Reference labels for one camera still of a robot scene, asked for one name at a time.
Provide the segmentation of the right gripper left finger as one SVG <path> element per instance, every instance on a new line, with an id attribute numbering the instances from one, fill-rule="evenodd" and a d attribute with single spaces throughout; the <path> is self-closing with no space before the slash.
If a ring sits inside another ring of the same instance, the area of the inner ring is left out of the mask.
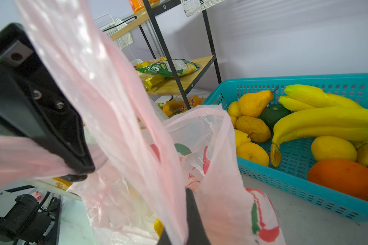
<path id="1" fill-rule="evenodd" d="M 19 23 L 0 31 L 0 135 L 23 136 L 63 158 L 80 182 L 95 171 L 81 116 L 56 85 Z"/>

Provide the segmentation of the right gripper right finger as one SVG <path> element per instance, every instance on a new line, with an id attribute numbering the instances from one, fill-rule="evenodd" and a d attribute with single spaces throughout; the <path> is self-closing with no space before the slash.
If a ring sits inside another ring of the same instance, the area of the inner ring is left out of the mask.
<path id="1" fill-rule="evenodd" d="M 211 245 L 196 205 L 193 191 L 186 188 L 188 238 L 184 245 Z"/>

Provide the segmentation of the pink plastic grocery bag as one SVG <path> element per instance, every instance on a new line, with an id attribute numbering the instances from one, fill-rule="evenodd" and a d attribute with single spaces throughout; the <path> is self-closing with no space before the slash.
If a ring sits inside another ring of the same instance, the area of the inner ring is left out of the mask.
<path id="1" fill-rule="evenodd" d="M 59 88 L 85 120 L 108 166 L 142 196 L 175 245 L 189 240 L 186 181 L 168 125 L 207 116 L 221 122 L 211 165 L 194 192 L 214 245 L 283 245 L 272 203 L 246 189 L 235 133 L 219 106 L 201 106 L 165 122 L 155 114 L 123 52 L 103 34 L 86 1 L 17 1 L 22 25 Z"/>

